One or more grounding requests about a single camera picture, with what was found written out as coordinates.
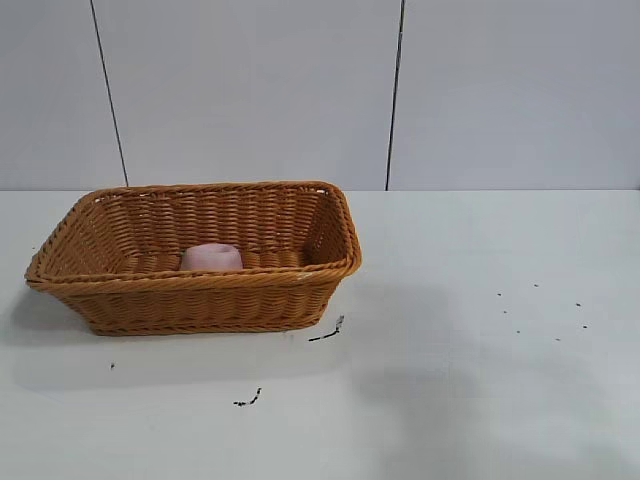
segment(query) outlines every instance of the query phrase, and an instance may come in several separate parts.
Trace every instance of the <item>pink soap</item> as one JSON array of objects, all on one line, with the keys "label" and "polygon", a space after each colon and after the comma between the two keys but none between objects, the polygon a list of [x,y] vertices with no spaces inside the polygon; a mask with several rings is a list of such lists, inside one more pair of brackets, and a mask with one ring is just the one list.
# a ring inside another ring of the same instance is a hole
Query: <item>pink soap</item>
[{"label": "pink soap", "polygon": [[205,243],[187,248],[182,257],[180,270],[242,270],[242,257],[233,245]]}]

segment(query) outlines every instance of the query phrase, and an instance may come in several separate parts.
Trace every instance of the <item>table surface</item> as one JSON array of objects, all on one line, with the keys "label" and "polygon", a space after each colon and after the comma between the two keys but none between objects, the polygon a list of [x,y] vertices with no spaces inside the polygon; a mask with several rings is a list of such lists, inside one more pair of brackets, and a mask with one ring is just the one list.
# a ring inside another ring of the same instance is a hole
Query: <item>table surface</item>
[{"label": "table surface", "polygon": [[140,338],[24,286],[80,195],[0,193],[0,478],[640,478],[640,192],[351,193],[317,326]]}]

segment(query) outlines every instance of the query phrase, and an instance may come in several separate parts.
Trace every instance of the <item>rectangular basket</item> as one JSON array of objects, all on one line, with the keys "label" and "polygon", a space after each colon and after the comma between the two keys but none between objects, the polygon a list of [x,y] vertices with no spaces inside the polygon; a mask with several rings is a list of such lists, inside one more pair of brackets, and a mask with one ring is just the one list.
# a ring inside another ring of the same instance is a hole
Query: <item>rectangular basket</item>
[{"label": "rectangular basket", "polygon": [[[203,243],[244,269],[178,271]],[[80,199],[27,284],[99,335],[290,330],[318,322],[361,254],[342,192],[322,182],[114,188]]]}]

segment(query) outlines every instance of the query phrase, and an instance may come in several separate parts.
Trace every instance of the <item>black debris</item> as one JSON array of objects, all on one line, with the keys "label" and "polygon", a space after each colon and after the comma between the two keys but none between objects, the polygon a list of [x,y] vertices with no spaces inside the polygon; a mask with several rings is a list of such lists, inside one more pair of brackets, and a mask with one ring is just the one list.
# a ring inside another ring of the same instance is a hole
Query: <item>black debris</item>
[{"label": "black debris", "polygon": [[258,387],[258,390],[256,391],[256,396],[253,397],[253,400],[251,400],[250,402],[233,402],[233,404],[237,405],[239,407],[245,407],[247,405],[253,405],[254,403],[256,403],[256,400],[260,396],[260,392],[262,392],[262,388]]},{"label": "black debris", "polygon": [[324,340],[325,338],[329,338],[329,337],[333,337],[334,335],[337,335],[338,333],[340,333],[340,329],[342,328],[342,322],[344,322],[344,315],[340,315],[338,317],[338,320],[336,320],[336,329],[333,332],[327,333],[322,337],[310,338],[309,341],[315,342],[316,340]]}]

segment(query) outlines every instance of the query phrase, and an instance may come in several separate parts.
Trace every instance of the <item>white wall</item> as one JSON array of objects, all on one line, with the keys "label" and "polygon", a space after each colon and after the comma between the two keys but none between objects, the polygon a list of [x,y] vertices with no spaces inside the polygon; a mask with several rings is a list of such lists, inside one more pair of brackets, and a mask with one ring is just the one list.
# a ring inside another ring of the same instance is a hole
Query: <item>white wall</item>
[{"label": "white wall", "polygon": [[408,0],[392,189],[638,188],[640,2]]},{"label": "white wall", "polygon": [[89,2],[0,2],[0,189],[123,183]]},{"label": "white wall", "polygon": [[97,0],[132,184],[384,188],[399,2]]}]

